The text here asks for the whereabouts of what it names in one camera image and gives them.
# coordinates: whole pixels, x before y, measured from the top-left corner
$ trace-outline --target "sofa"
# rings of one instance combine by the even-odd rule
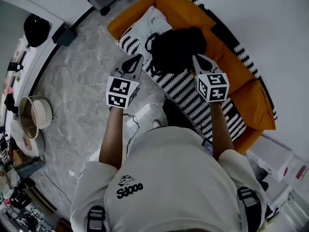
[[[237,138],[234,148],[244,154],[262,134],[263,130],[275,130],[275,119],[268,93],[234,53],[211,31],[216,22],[190,0],[139,0],[118,15],[108,31],[116,39],[147,11],[155,6],[173,29],[198,27],[207,42],[205,55],[217,62],[230,82],[228,95],[246,124],[246,129]]]

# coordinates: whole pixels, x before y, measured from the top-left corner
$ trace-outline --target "black and white striped blanket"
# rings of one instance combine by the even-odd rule
[[[217,25],[220,26],[219,29],[227,30],[230,33],[230,31],[225,27],[225,25],[211,11],[205,9],[205,6],[202,3],[200,3],[198,0],[191,1],[194,2],[198,7],[203,9],[203,11],[207,11],[206,14],[212,19],[216,18],[215,21],[217,22]],[[135,54],[138,46],[140,45],[139,40],[133,39],[129,36],[130,30],[131,28],[129,28],[116,42],[116,44],[129,55]],[[214,31],[213,33],[220,40],[222,40],[221,34],[226,34],[226,31],[221,32],[221,34],[218,34]],[[243,64],[251,71],[251,73],[254,74],[255,77],[261,81],[262,85],[264,85],[264,82],[262,81],[257,71],[257,68],[250,60],[248,54],[236,39],[235,41],[237,42],[237,44],[232,47],[232,52],[243,62]],[[180,109],[191,120],[193,125],[195,125],[197,129],[200,130],[202,137],[206,138],[211,143],[212,128],[210,107],[206,102],[201,101],[199,94],[194,87],[194,76],[188,71],[184,71],[181,74],[166,74],[160,76],[153,75],[150,71],[150,60],[147,60],[144,63],[142,70],[147,73],[148,76],[152,79],[152,81],[155,82],[163,90],[163,92],[169,99],[175,101],[178,107],[180,107]],[[222,109],[225,115],[229,132],[231,134],[231,138],[234,141],[243,134],[246,129],[246,125],[229,97],[225,102],[223,102]],[[274,108],[273,113],[274,117],[277,118]]]

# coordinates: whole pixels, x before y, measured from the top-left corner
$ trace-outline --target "logo on sweatshirt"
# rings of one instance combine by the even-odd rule
[[[131,181],[135,181],[136,179],[134,179],[133,177],[129,176],[129,175],[124,175],[121,177],[120,179],[120,182],[118,185],[120,185],[121,187],[123,186],[128,186],[129,182]],[[132,186],[129,186],[129,187],[124,187],[124,188],[120,188],[118,191],[117,191],[117,198],[118,199],[122,199],[123,197],[127,197],[129,196],[130,194],[136,192],[136,191],[139,191],[139,190],[142,190],[143,189],[143,185],[141,183],[138,183],[138,184],[134,184]]]

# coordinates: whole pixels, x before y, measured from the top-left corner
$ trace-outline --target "marble floor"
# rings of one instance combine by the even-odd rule
[[[77,179],[84,164],[98,157],[109,107],[105,102],[107,78],[123,55],[108,33],[108,23],[136,0],[119,0],[107,16],[92,12],[78,27],[78,37],[69,47],[60,47],[35,89],[51,104],[57,120],[43,131],[46,143],[45,173],[32,175],[37,188],[58,209],[70,217]],[[136,136],[152,128],[155,118],[163,117],[163,93],[144,73],[141,90],[126,112],[139,115]],[[137,125],[124,118],[124,151]]]

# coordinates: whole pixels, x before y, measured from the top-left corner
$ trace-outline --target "cable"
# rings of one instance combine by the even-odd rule
[[[60,188],[47,176],[47,174],[45,173],[43,167],[42,167],[42,170],[43,170],[44,174],[46,175],[47,179],[49,179],[49,181],[50,181],[51,183],[53,183],[54,186],[55,186],[56,188],[58,188],[58,190],[61,191],[61,192],[64,194],[64,196],[66,196],[66,198],[67,198],[67,200],[70,202],[70,204],[72,204],[72,202],[68,199],[66,193],[65,193],[63,190],[61,190],[61,189],[60,189]]]
[[[130,117],[130,118],[132,118],[133,122],[135,122],[135,124],[137,124],[137,126],[138,126],[136,132],[135,132],[134,135],[129,139],[129,142],[128,142],[127,145],[126,145],[126,156],[127,156],[127,153],[128,153],[128,151],[129,151],[129,145],[130,145],[132,139],[134,138],[134,136],[136,135],[136,133],[139,131],[140,125],[139,125],[139,122],[138,122],[138,120],[137,120],[137,118],[136,118],[135,115],[130,115],[130,114],[124,114],[124,115],[125,115],[125,116],[128,116],[128,117]]]

